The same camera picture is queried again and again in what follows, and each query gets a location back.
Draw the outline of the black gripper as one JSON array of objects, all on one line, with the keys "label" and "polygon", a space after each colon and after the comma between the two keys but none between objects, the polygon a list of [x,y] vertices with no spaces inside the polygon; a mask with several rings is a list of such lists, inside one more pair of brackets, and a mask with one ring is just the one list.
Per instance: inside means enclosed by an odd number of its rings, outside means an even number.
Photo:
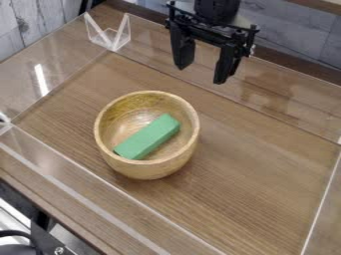
[{"label": "black gripper", "polygon": [[[254,38],[259,27],[238,14],[240,0],[194,0],[192,3],[170,0],[170,18],[182,24],[218,34],[227,39],[240,36],[238,41],[244,48],[244,56],[254,52]],[[183,70],[194,60],[195,41],[178,23],[170,23],[170,44],[172,61]],[[235,44],[220,47],[215,63],[212,82],[223,84],[234,75],[239,64],[239,48]]]}]

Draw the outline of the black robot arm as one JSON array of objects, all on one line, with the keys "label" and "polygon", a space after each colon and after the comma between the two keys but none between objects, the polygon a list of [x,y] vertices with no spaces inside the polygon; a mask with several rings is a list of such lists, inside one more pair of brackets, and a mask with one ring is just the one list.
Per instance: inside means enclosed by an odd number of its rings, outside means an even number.
[{"label": "black robot arm", "polygon": [[194,61],[195,41],[219,49],[212,82],[220,85],[236,71],[240,59],[254,54],[256,24],[239,14],[240,0],[170,0],[165,28],[175,66],[183,70]]}]

